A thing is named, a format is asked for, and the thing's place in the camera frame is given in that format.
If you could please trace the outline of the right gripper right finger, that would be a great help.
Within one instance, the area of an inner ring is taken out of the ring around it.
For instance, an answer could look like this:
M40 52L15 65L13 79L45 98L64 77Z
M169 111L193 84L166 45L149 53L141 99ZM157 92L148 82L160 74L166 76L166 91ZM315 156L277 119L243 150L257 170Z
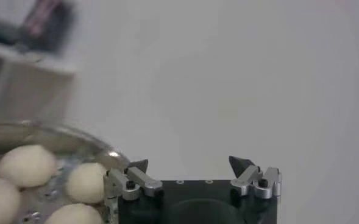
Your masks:
M263 172L251 160L236 156L229 156L229 163L235 174L230 185L241 197L250 193L263 200L281 196L282 173L278 168L269 167Z

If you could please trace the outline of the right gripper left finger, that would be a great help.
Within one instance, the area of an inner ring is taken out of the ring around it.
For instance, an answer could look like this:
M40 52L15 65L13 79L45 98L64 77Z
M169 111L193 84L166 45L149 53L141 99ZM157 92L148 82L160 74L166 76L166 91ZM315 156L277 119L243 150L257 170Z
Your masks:
M147 164L147 160L139 163L120 166L118 163L105 163L104 205L109 210L119 208L120 203L135 204L146 200L156 208L164 205L163 182L153 179L138 167Z

